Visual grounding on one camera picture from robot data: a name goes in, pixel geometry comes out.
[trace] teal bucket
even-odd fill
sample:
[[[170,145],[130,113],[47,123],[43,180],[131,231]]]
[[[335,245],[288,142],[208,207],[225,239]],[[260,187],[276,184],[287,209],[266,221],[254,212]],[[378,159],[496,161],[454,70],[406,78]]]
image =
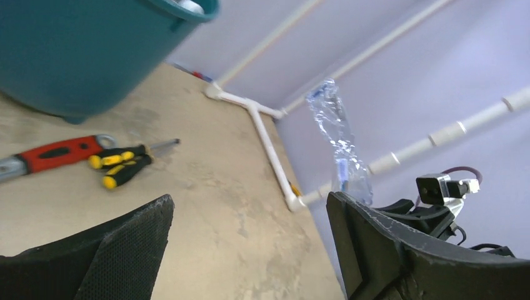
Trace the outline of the teal bucket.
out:
[[[3,0],[0,91],[79,124],[124,99],[200,24],[218,0]]]

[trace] beige floor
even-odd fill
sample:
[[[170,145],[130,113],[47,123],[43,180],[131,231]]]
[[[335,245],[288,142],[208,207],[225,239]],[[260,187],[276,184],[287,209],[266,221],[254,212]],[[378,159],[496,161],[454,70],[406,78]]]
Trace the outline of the beige floor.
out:
[[[113,192],[83,163],[1,183],[0,254],[64,238],[168,193],[176,208],[153,299],[343,299],[310,214],[286,209],[247,112],[206,99],[203,86],[162,65],[118,107],[80,126],[0,96],[0,157],[97,133],[121,146],[182,141]],[[264,120],[293,180],[274,124]]]

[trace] wall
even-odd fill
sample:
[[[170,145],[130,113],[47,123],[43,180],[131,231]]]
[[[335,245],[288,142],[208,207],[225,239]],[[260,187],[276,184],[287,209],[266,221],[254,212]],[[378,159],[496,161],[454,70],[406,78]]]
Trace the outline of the wall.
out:
[[[284,2],[239,5],[225,0],[224,15],[217,23],[202,27],[170,61],[213,78],[220,76],[301,3]],[[430,3],[324,1],[226,89],[280,108]],[[339,79],[360,157],[370,162],[399,150],[529,85],[528,15],[528,0],[455,0]],[[312,191],[328,181],[331,149],[309,110],[302,107],[277,126],[302,190]],[[525,155],[529,151],[530,118],[522,113],[375,177],[374,205],[415,198],[418,175],[473,166],[482,171],[484,182],[457,219],[467,231],[464,246],[507,244],[517,256],[530,259],[530,248],[524,242],[530,228],[526,217],[530,161]],[[324,203],[315,204],[311,211],[336,264]]]
[[[337,83],[360,157],[371,162],[529,85],[529,14],[527,0],[456,1],[341,78]],[[317,133],[309,109],[299,109],[277,126],[302,189],[312,191],[328,181],[331,149]],[[374,206],[414,199],[418,175],[473,166],[484,174],[484,182],[457,219],[467,231],[464,246],[506,244],[530,259],[527,153],[528,112],[375,177]],[[324,203],[314,205],[312,212],[333,258]]]
[[[221,0],[217,21],[199,28],[168,61],[219,78],[305,1]],[[279,107],[337,58],[362,51],[433,0],[322,0],[224,89]]]

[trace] screwdriver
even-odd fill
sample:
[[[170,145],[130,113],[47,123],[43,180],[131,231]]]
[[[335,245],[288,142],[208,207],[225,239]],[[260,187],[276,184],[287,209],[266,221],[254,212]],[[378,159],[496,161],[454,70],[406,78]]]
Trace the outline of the screwdriver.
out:
[[[111,148],[105,149],[96,155],[92,155],[88,158],[88,163],[94,169],[108,169],[123,163],[124,161],[130,161],[137,156],[149,154],[150,151],[163,148],[165,146],[171,146],[178,144],[179,139],[172,139],[166,142],[160,142],[151,146],[140,144],[136,147],[124,147],[124,148]]]
[[[179,144],[179,139],[173,139],[168,142],[161,143],[160,146],[154,145],[150,153],[136,156],[134,159],[119,164],[105,174],[103,177],[103,186],[107,189],[114,189],[122,186],[130,181],[136,174],[138,174],[146,166],[153,163],[155,157],[160,157],[167,152],[172,146]]]

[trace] pvc pipe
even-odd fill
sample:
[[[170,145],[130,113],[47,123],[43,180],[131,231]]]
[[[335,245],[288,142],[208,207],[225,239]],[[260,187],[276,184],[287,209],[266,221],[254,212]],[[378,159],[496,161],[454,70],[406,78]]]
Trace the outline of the pvc pipe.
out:
[[[283,112],[278,111],[276,109],[272,109],[272,108],[264,106],[264,105],[261,105],[258,102],[254,101],[252,99],[249,99],[249,98],[239,97],[239,96],[230,94],[228,92],[221,92],[219,94],[219,98],[221,100],[225,100],[227,102],[240,105],[240,106],[242,106],[244,108],[248,108],[249,105],[253,105],[253,106],[255,106],[257,108],[257,110],[260,113],[268,114],[269,116],[273,117],[274,119],[280,119],[280,118],[283,117]]]
[[[439,131],[431,133],[428,137],[421,139],[418,142],[414,142],[398,152],[390,152],[389,154],[380,157],[374,162],[368,164],[367,169],[369,175],[373,176],[388,172],[401,165],[404,161],[410,160],[430,149],[448,144],[465,136],[471,130],[480,128],[481,126],[491,123],[510,113],[528,108],[530,108],[530,86],[525,87],[513,95],[504,97],[502,102],[488,107],[463,121],[455,122]],[[326,198],[330,191],[331,181],[323,184],[321,187],[317,188],[316,191],[303,196],[301,201],[305,205],[309,205],[315,201]]]
[[[274,119],[281,119],[284,115],[283,112],[261,105],[252,99],[239,97],[234,94],[225,92],[215,82],[208,84],[208,86],[204,90],[204,95],[206,95],[206,97],[210,99],[227,101],[242,106],[244,108],[248,108],[249,104],[253,103],[261,113],[268,114]]]
[[[358,67],[364,61],[374,56],[374,54],[378,53],[380,50],[384,49],[386,46],[390,45],[395,40],[399,39],[401,36],[403,36],[405,33],[410,31],[412,28],[416,27],[418,24],[425,21],[428,17],[432,16],[433,14],[438,12],[440,9],[442,9],[445,5],[453,1],[454,0],[436,1],[435,3],[433,3],[426,9],[424,9],[423,11],[419,12],[412,18],[408,19],[405,23],[401,24],[396,29],[392,30],[389,34],[384,36],[382,39],[380,39],[378,42],[376,42],[372,46],[368,47],[361,54],[357,55],[352,60],[347,62],[345,65],[340,67],[337,71],[326,76],[326,78],[338,79],[342,77],[344,74]],[[288,114],[291,111],[295,110],[300,105],[305,103],[306,94],[311,92],[313,89],[317,88],[319,85],[320,85],[320,82],[317,85],[313,86],[308,92],[305,92],[302,96],[298,97],[295,101],[293,101],[291,104],[289,104],[287,107],[281,110],[284,111],[285,114]]]
[[[249,101],[247,103],[247,109],[249,111],[250,116],[252,117],[252,120],[254,121],[254,124],[256,125],[257,133],[259,134],[259,137],[261,138],[261,141],[263,143],[263,147],[267,152],[267,156],[269,157],[272,168],[274,169],[274,173],[276,173],[276,177],[280,184],[280,188],[285,196],[285,202],[289,210],[292,212],[296,212],[302,208],[305,208],[306,206],[304,205],[304,203],[302,203],[301,198],[297,197],[291,189],[291,185],[289,184],[287,176],[285,175],[285,172],[283,171],[283,168],[281,166],[281,162],[278,158],[278,155],[276,154],[276,150],[274,149],[273,142],[271,141],[271,138],[267,133],[267,129],[263,124],[263,120],[259,115],[257,102]]]
[[[255,60],[261,53],[263,53],[270,45],[278,40],[287,30],[293,27],[300,19],[306,16],[313,8],[315,8],[322,0],[308,0],[297,10],[295,10],[289,17],[287,17],[276,29],[274,29],[267,37],[265,37],[252,51],[242,59],[237,65],[225,73],[217,84],[224,87],[232,78],[241,72],[250,62]]]

